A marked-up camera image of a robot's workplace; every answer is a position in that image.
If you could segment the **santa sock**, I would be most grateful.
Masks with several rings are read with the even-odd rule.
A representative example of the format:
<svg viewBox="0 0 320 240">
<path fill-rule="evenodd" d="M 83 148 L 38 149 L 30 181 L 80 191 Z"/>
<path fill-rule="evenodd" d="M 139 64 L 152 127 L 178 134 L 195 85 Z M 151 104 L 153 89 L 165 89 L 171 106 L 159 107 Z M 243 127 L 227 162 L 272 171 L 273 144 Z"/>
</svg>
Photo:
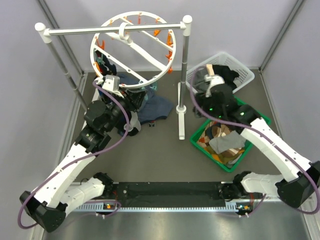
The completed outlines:
<svg viewBox="0 0 320 240">
<path fill-rule="evenodd" d="M 117 75 L 116 66 L 114 64 L 111 64 L 107 58 L 103 61 L 103 67 L 105 75 Z"/>
<path fill-rule="evenodd" d="M 94 59 L 95 59 L 95 62 L 97 63 L 98 65 L 98 68 L 99 68 L 99 71 L 105 75 L 108 71 L 108 68 L 106 67 L 106 64 L 105 64 L 105 61 L 104 61 L 104 55 L 98 51 L 98 50 L 95 50 L 94 51 Z"/>
</svg>

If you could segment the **grey striped sock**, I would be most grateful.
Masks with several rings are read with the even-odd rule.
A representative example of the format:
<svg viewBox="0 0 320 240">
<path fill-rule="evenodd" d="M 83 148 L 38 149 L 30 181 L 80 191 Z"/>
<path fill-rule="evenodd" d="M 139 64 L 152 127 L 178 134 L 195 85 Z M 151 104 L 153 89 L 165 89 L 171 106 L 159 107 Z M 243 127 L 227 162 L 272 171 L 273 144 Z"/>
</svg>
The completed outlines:
<svg viewBox="0 0 320 240">
<path fill-rule="evenodd" d="M 136 128 L 141 127 L 141 123 L 140 123 L 140 121 L 138 119 L 138 114 L 136 112 L 134 112 L 134 111 L 131 111 L 130 114 L 131 114 L 131 118 L 130 118 L 129 123 L 125 123 L 124 126 L 123 126 L 128 131 L 129 131 L 130 128 L 133 128 L 133 127 L 136 127 Z"/>
<path fill-rule="evenodd" d="M 237 154 L 242 148 L 245 147 L 246 139 L 238 134 L 236 131 L 219 136 L 209 141 L 209 146 L 217 153 L 221 154 L 225 151 L 229 151 L 233 154 Z"/>
</svg>

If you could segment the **white round clip hanger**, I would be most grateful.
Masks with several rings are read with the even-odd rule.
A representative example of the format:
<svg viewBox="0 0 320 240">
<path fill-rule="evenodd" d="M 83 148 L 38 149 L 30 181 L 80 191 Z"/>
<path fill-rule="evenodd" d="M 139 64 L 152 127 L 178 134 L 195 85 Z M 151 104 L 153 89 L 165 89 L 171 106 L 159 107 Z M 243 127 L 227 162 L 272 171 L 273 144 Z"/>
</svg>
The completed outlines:
<svg viewBox="0 0 320 240">
<path fill-rule="evenodd" d="M 158 15 L 145 11 L 125 12 L 110 18 L 100 27 L 100 30 L 95 31 L 95 35 L 90 45 L 90 61 L 97 77 L 103 77 L 103 74 L 100 72 L 98 64 L 95 62 L 94 51 L 100 51 L 108 60 L 111 60 L 115 64 L 119 65 L 126 70 L 127 73 L 138 79 L 138 83 L 134 85 L 126 85 L 124 83 L 119 84 L 119 87 L 121 88 L 137 89 L 151 85 L 152 83 L 158 81 L 161 77 L 168 73 L 168 69 L 170 66 L 172 66 L 173 60 L 176 56 L 177 43 L 175 34 L 173 32 L 174 29 L 184 30 L 185 24 L 183 22 L 169 24 Z M 146 50 L 136 44 L 131 39 L 129 32 L 142 33 L 167 49 L 167 65 L 164 65 L 156 60 Z M 113 40 L 117 40 L 136 51 L 150 64 L 159 69 L 160 73 L 151 79 L 145 79 L 137 72 L 126 66 L 124 63 L 120 62 L 110 53 L 105 51 L 104 42 L 99 44 L 99 36 L 103 33 L 111 37 Z"/>
</svg>

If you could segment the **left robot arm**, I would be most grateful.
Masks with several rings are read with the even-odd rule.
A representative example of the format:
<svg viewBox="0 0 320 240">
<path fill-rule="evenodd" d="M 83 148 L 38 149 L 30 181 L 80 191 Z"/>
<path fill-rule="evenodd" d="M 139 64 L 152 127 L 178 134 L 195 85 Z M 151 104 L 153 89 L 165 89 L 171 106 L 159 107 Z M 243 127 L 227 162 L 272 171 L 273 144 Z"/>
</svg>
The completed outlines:
<svg viewBox="0 0 320 240">
<path fill-rule="evenodd" d="M 24 211 L 46 232 L 57 230 L 72 211 L 88 201 L 113 194 L 113 181 L 101 172 L 78 187 L 69 187 L 89 163 L 109 149 L 109 132 L 122 120 L 126 133 L 134 128 L 138 123 L 134 113 L 146 95 L 146 90 L 124 90 L 122 96 L 108 94 L 92 101 L 84 115 L 85 126 L 61 163 L 40 186 L 21 194 Z"/>
</svg>

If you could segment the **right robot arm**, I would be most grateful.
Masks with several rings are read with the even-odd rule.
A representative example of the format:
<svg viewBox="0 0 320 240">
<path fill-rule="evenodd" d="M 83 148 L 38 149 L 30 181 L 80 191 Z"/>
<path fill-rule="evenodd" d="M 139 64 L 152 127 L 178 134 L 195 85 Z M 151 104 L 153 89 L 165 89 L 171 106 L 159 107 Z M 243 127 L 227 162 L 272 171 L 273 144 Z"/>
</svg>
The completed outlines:
<svg viewBox="0 0 320 240">
<path fill-rule="evenodd" d="M 311 162 L 277 135 L 252 106 L 240 103 L 226 84 L 211 88 L 211 93 L 190 94 L 194 112 L 226 125 L 253 144 L 278 169 L 278 175 L 244 171 L 231 183 L 234 194 L 245 198 L 250 193 L 278 197 L 291 208 L 300 206 L 312 195 L 320 198 L 320 163 Z"/>
</svg>

